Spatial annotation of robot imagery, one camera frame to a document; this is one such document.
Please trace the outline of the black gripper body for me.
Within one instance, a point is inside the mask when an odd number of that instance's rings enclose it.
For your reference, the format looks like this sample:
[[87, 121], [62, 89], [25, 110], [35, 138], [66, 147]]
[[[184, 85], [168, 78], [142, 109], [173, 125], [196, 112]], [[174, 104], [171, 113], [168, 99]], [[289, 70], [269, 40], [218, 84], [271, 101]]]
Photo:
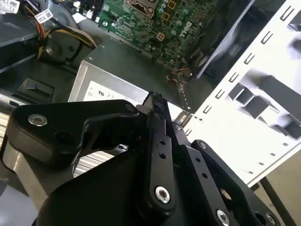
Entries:
[[210, 226], [212, 214], [180, 179], [170, 149], [129, 151], [57, 188], [39, 226]]

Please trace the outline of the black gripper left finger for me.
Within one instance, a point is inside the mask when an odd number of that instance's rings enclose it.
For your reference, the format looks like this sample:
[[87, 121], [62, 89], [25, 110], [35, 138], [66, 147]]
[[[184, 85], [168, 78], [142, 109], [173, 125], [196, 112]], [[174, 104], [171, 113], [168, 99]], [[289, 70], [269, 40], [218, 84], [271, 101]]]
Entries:
[[126, 100], [23, 105], [9, 118], [9, 168], [38, 209], [60, 186], [129, 151], [170, 149], [155, 93]]

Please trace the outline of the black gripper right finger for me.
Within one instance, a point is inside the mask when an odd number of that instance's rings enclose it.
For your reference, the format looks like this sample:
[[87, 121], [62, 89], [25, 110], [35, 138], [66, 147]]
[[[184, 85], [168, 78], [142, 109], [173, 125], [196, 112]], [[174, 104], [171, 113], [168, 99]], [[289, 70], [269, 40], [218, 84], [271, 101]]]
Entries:
[[171, 122], [167, 101], [155, 95], [156, 112], [167, 120], [175, 163], [183, 170], [186, 201], [206, 226], [279, 226], [277, 216], [203, 140], [188, 141]]

